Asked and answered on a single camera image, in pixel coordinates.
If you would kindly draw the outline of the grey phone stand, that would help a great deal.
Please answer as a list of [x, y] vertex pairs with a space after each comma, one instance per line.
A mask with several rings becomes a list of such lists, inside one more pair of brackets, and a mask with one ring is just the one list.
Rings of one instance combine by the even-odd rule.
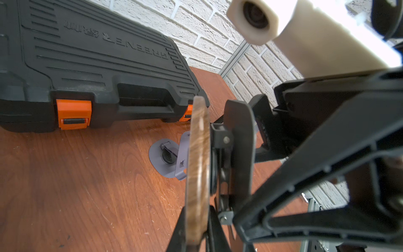
[[189, 147], [190, 132], [186, 131], [179, 144], [170, 139], [155, 142], [149, 149], [149, 159], [161, 176], [182, 181], [187, 177]]

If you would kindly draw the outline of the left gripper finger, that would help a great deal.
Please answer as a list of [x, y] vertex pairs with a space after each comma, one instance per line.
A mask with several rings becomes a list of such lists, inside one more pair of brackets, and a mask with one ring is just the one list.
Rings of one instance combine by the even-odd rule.
[[[212, 205], [209, 208], [207, 231], [202, 235], [202, 239], [206, 239], [207, 252], [231, 252], [217, 212]], [[201, 242], [198, 245], [191, 245], [185, 241], [185, 208], [182, 208], [166, 251], [199, 252], [200, 245]]]

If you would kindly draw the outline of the dark grey stand wooden base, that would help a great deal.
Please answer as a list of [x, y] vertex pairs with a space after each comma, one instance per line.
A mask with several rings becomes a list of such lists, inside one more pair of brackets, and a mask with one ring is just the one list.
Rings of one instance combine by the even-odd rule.
[[185, 198], [185, 241], [206, 242], [212, 205], [221, 227], [235, 227], [235, 217], [250, 198], [255, 162], [255, 116], [242, 101], [225, 104], [221, 122], [211, 122], [206, 101], [193, 101]]

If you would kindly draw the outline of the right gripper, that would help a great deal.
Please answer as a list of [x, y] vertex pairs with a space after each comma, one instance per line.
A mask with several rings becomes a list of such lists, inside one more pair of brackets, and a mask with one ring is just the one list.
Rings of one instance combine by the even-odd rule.
[[[315, 238], [403, 246], [403, 70], [290, 81], [249, 106], [263, 144], [255, 162], [288, 160], [252, 195], [233, 224], [246, 243]], [[342, 208], [276, 216], [303, 191], [343, 176]]]

